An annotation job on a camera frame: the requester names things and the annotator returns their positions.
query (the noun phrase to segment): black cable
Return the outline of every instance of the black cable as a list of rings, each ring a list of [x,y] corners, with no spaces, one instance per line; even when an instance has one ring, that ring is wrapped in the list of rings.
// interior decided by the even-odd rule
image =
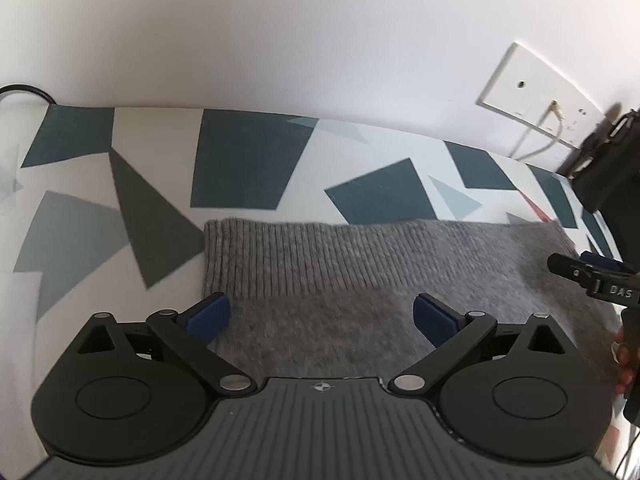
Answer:
[[[626,448],[626,451],[625,451],[624,455],[622,456],[622,459],[620,460],[620,463],[618,464],[618,467],[616,468],[616,472],[613,473],[613,476],[618,476],[618,471],[620,471],[620,468],[622,467],[622,464],[624,463],[626,456],[631,452],[631,449],[633,448],[634,444],[636,443],[636,440],[638,440],[639,436],[640,436],[640,431],[638,431],[638,434],[631,441],[631,444],[629,444],[629,447]]]
[[[47,94],[44,90],[40,90],[35,86],[31,85],[7,85],[0,88],[0,96],[2,94],[6,94],[8,92],[28,92],[29,94],[37,95],[38,97],[42,97],[47,103],[50,105],[56,104],[49,94]]]

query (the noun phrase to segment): gray knit sweater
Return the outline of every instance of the gray knit sweater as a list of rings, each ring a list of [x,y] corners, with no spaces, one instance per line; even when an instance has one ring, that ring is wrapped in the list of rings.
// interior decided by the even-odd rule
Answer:
[[[546,270],[552,252],[575,255],[555,223],[230,219],[209,221],[205,240],[204,293],[222,290],[232,301],[230,325],[210,348],[257,380],[388,380],[433,351],[412,321],[420,292],[498,322],[547,312],[602,379],[613,380],[608,333],[619,318],[609,303]]]

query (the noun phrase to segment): white cable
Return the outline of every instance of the white cable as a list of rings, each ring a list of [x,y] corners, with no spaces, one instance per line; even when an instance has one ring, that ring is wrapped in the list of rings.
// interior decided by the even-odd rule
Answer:
[[[536,150],[535,152],[527,153],[527,155],[519,156],[516,159],[518,162],[522,162],[526,158],[531,158],[534,155],[539,155],[542,152],[546,152],[546,150],[551,148],[553,145],[555,145],[558,142],[558,140],[560,140],[560,136],[562,135],[562,130],[564,130],[564,115],[562,114],[562,110],[560,108],[560,105],[558,104],[558,101],[552,101],[551,102],[551,106],[549,107],[549,111],[553,112],[556,115],[556,117],[558,118],[558,123],[559,123],[558,124],[558,131],[556,132],[554,138],[551,140],[550,143],[548,143],[546,146],[543,146],[539,150]]]
[[[527,131],[525,131],[521,136],[520,136],[520,140],[518,142],[516,142],[516,145],[513,147],[513,149],[511,150],[511,153],[509,155],[507,155],[509,158],[513,158],[513,156],[518,153],[518,150],[522,147],[522,144],[524,143],[525,140],[527,140],[527,137],[529,137],[529,132],[531,131],[531,128],[527,128]]]

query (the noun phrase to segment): wall socket plate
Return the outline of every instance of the wall socket plate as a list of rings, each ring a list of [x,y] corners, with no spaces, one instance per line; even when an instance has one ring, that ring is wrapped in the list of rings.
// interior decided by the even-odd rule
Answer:
[[[478,104],[515,118],[553,137],[558,118],[548,113],[553,100],[564,115],[560,142],[578,148],[605,120],[602,111],[549,63],[513,43],[487,83]]]

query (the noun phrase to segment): gray triangle pattern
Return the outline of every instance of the gray triangle pattern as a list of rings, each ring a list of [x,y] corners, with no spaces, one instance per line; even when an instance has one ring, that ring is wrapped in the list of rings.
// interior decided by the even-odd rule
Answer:
[[[118,210],[47,191],[14,269],[42,272],[38,319],[128,243]]]
[[[530,224],[531,222],[529,220],[525,220],[524,218],[520,218],[517,215],[514,215],[512,213],[507,213],[507,218],[509,220],[509,224],[511,225],[524,225],[524,224]]]
[[[0,203],[22,189],[16,180],[18,165],[18,146],[6,150],[0,157]]]
[[[461,191],[439,181],[437,178],[430,176],[430,179],[456,220],[462,220],[473,211],[482,207],[482,204],[479,203],[478,200],[474,200]]]
[[[369,143],[358,131],[358,127],[353,123],[320,119],[316,128],[324,132],[345,137],[346,139],[356,140],[357,142],[362,142],[364,144]]]

